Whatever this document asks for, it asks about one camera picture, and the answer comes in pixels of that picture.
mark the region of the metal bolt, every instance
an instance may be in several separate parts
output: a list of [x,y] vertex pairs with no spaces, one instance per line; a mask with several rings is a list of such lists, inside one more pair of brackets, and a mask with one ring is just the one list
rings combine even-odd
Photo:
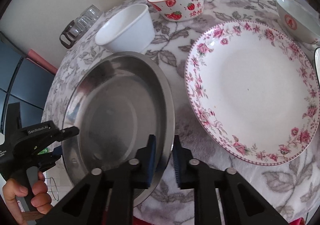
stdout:
[[189,161],[189,164],[191,164],[191,165],[198,165],[199,163],[200,163],[200,161],[198,159],[191,159]]
[[91,171],[93,175],[100,175],[102,173],[102,170],[100,168],[95,168]]
[[129,164],[131,164],[131,165],[137,165],[139,163],[140,163],[140,161],[137,158],[132,158],[129,160]]
[[237,170],[234,169],[233,167],[229,167],[229,168],[227,168],[227,173],[231,174],[231,175],[234,175],[234,174],[237,173]]

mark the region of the floral tablecloth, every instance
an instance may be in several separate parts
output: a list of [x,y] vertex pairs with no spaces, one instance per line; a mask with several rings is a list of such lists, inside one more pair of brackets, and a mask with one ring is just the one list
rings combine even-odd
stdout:
[[[111,54],[95,44],[96,32],[121,9],[135,3],[147,2],[127,0],[114,7],[67,52],[50,89],[43,121],[53,120],[62,128],[73,90],[90,68]],[[319,132],[307,150],[289,163],[279,166],[247,163],[225,151],[208,136],[191,109],[184,83],[185,60],[191,45],[202,32],[217,23],[234,19],[256,21],[293,39],[280,22],[275,0],[205,0],[202,15],[180,23],[166,21],[152,7],[149,11],[156,37],[144,53],[160,66],[169,80],[176,110],[176,134],[180,135],[183,146],[191,149],[195,158],[213,168],[236,168],[289,222],[315,207],[320,197]],[[295,43],[312,59],[315,45]],[[156,225],[194,223],[193,191],[177,188],[172,159],[157,188],[134,209],[134,215]]]

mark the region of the hand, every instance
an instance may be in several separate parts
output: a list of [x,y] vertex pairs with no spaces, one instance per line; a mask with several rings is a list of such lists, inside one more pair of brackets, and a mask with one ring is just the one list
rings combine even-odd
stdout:
[[[32,192],[35,195],[31,200],[31,204],[37,208],[42,214],[47,214],[53,207],[51,203],[51,197],[47,193],[48,187],[44,183],[44,175],[42,172],[38,172],[39,180],[33,185]],[[25,219],[22,217],[20,208],[16,201],[16,196],[25,197],[28,195],[28,188],[20,185],[16,180],[9,179],[2,188],[4,200],[7,207],[15,218],[19,225],[28,225]]]

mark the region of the strawberry bowl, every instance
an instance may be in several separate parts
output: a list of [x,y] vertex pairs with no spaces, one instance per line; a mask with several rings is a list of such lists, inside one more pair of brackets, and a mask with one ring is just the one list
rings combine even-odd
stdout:
[[204,8],[204,0],[148,0],[166,20],[181,22],[199,16]]

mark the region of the oval metal pan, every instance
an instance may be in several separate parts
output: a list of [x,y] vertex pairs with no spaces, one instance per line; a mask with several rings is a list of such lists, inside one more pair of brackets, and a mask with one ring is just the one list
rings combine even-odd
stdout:
[[108,170],[135,156],[156,135],[155,175],[148,190],[136,190],[134,206],[158,185],[174,137],[169,83],[151,59],[137,52],[113,54],[83,77],[69,101],[63,128],[79,135],[63,141],[63,159],[75,185],[93,168]]

